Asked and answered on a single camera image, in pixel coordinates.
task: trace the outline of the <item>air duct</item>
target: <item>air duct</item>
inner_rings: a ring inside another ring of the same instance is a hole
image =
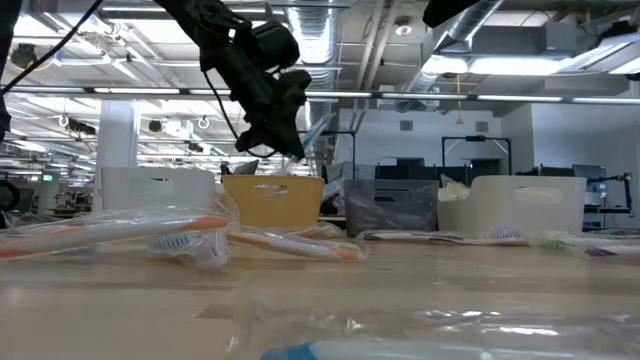
[[[308,90],[333,90],[337,73],[331,66],[336,61],[339,34],[338,9],[301,7],[288,8],[287,16],[294,37],[300,45],[300,59],[305,65],[324,66],[326,69],[309,69],[311,85]],[[305,109],[306,126],[320,120],[325,114],[335,111],[335,102],[326,100],[310,101]],[[316,147],[317,156],[324,155],[324,149]]]
[[[471,52],[473,36],[503,2],[504,0],[480,0],[474,6],[464,10],[437,28],[430,28],[422,47],[423,66],[435,51]],[[428,92],[440,75],[442,74],[420,69],[411,81],[402,88],[402,91],[412,93]],[[396,104],[396,111],[421,111],[426,110],[429,105],[430,103],[426,101],[401,101]]]

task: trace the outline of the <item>white bin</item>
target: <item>white bin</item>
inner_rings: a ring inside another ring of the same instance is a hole
[[[467,199],[438,203],[441,231],[582,231],[586,179],[482,176]]]
[[[210,171],[168,168],[102,168],[104,210],[150,206],[209,208],[215,194]]]

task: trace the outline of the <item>black cable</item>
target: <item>black cable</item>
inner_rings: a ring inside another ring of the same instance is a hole
[[[62,38],[62,40],[60,40],[60,42],[56,44],[56,46],[54,46],[51,50],[49,50],[46,54],[44,54],[40,59],[36,60],[34,63],[29,65],[29,67],[24,69],[18,76],[16,76],[13,80],[11,80],[7,84],[7,86],[5,86],[2,89],[2,95],[5,95],[6,93],[8,93],[11,90],[11,88],[13,88],[16,84],[18,84],[22,79],[27,77],[27,75],[31,74],[33,70],[40,67],[40,65],[42,65],[45,61],[47,61],[47,59],[49,59],[55,53],[60,51],[60,49],[62,49],[69,42],[69,40],[71,40],[71,38],[78,33],[78,29],[80,29],[80,26],[82,26],[82,24],[84,24],[84,22],[87,21],[87,19],[89,19],[89,17],[94,13],[94,11],[96,11],[96,9],[100,6],[100,4],[102,4],[102,1],[103,0],[96,0],[96,2],[93,3],[93,5],[91,5],[89,10],[87,10],[87,12],[84,13],[82,18],[80,18],[80,21],[78,21],[78,23],[73,28],[71,28],[71,30]]]
[[[216,96],[216,99],[218,99],[218,104],[220,105],[220,110],[222,111],[222,116],[224,116],[224,121],[226,121],[227,126],[229,126],[229,130],[231,130],[231,133],[233,134],[233,137],[236,139],[236,141],[238,140],[238,133],[236,133],[236,130],[233,128],[233,125],[231,124],[231,120],[229,120],[229,116],[227,116],[227,111],[224,109],[224,104],[222,103],[222,99],[220,98],[220,95],[218,95],[218,91],[216,90],[216,88],[213,86],[213,84],[211,83],[211,80],[209,79],[209,75],[207,75],[206,72],[203,72],[202,74],[204,74],[204,78],[205,80],[207,80],[207,84],[209,85],[209,88],[211,88],[211,90],[213,91],[213,95]],[[247,150],[247,153],[251,156],[255,156],[257,158],[260,159],[268,159],[270,157],[272,157],[273,155],[275,155],[277,151],[272,151],[271,153],[267,154],[267,155],[259,155],[259,154],[255,154],[253,153],[251,150]]]

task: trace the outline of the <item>fluorescent light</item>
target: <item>fluorescent light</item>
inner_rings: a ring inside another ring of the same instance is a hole
[[[371,93],[369,92],[353,92],[353,91],[307,91],[307,95],[313,96],[340,96],[340,97],[354,97],[354,98],[371,98]]]
[[[165,12],[162,7],[124,7],[124,6],[105,6],[102,11],[140,11],[140,12]]]
[[[90,168],[88,166],[84,166],[84,165],[80,165],[80,164],[76,164],[76,163],[73,163],[73,167],[76,167],[76,168],[82,169],[82,170],[87,170],[87,171],[93,170],[92,168]]]
[[[611,74],[637,74],[640,73],[640,57],[613,70]]]
[[[469,72],[485,75],[546,76],[555,73],[559,67],[560,61],[552,59],[485,57],[473,61]]]
[[[240,14],[264,14],[264,8],[232,8],[231,11]],[[284,15],[284,10],[272,10],[274,15]]]
[[[623,104],[640,105],[640,99],[620,99],[620,98],[573,98],[571,101],[576,104]]]
[[[16,171],[9,171],[10,174],[16,174],[16,175],[41,175],[42,171],[22,171],[22,170],[16,170]]]
[[[193,95],[213,95],[213,90],[192,89],[192,90],[189,90],[189,92],[192,93]]]
[[[444,74],[444,73],[454,73],[454,74],[464,74],[469,71],[469,66],[467,62],[463,59],[459,58],[449,58],[446,56],[433,55],[429,58],[422,66],[423,73],[436,73],[436,74]]]
[[[97,93],[106,94],[180,94],[178,89],[154,88],[95,88]]]
[[[47,148],[45,148],[42,145],[36,144],[36,143],[32,143],[31,141],[23,141],[23,140],[13,140],[16,144],[18,144],[18,147],[23,148],[25,150],[29,150],[29,151],[38,151],[38,152],[46,152]]]
[[[15,86],[12,91],[21,92],[63,92],[63,93],[83,93],[83,88],[77,87],[42,87],[42,86]]]
[[[560,102],[559,96],[518,96],[518,95],[479,95],[478,100],[523,101],[523,102]]]

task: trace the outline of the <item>desk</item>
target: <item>desk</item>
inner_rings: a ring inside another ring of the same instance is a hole
[[[232,304],[252,284],[281,307],[640,314],[640,266],[525,247],[376,243],[363,263],[233,250],[220,274],[146,259],[135,244],[1,263],[2,359],[220,359]]]

